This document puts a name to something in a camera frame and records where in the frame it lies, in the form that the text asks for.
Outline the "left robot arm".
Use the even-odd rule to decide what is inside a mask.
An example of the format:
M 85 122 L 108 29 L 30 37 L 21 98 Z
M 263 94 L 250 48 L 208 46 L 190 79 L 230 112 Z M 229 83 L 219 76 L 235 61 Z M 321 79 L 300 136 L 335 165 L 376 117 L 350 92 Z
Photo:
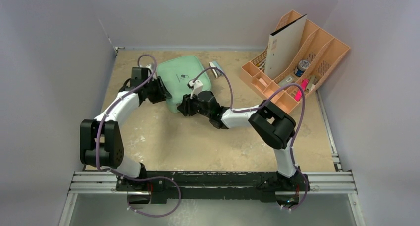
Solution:
M 155 70 L 153 64 L 132 68 L 110 106 L 80 124 L 81 163 L 129 178 L 128 184 L 136 191 L 148 184 L 146 168 L 125 154 L 120 128 L 144 101 L 155 104 L 171 97 Z

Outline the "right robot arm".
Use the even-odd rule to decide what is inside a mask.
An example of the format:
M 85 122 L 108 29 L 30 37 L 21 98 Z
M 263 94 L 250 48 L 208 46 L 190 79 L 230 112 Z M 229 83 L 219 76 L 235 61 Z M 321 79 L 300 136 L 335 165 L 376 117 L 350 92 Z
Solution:
M 201 91 L 184 95 L 177 109 L 184 116 L 200 114 L 217 129 L 251 126 L 265 144 L 274 149 L 279 186 L 289 190 L 297 184 L 299 166 L 294 159 L 293 144 L 302 121 L 296 123 L 271 100 L 250 108 L 235 109 L 220 105 L 212 91 Z

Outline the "mint green storage case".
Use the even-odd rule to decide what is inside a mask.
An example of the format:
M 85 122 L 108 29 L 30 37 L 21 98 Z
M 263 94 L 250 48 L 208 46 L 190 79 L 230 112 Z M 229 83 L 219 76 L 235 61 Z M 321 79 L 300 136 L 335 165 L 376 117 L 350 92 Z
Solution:
M 190 94 L 187 86 L 204 68 L 199 59 L 194 55 L 178 57 L 157 66 L 156 75 L 160 76 L 166 89 L 172 95 L 166 99 L 170 112 L 177 113 L 177 106 L 182 103 L 185 94 Z

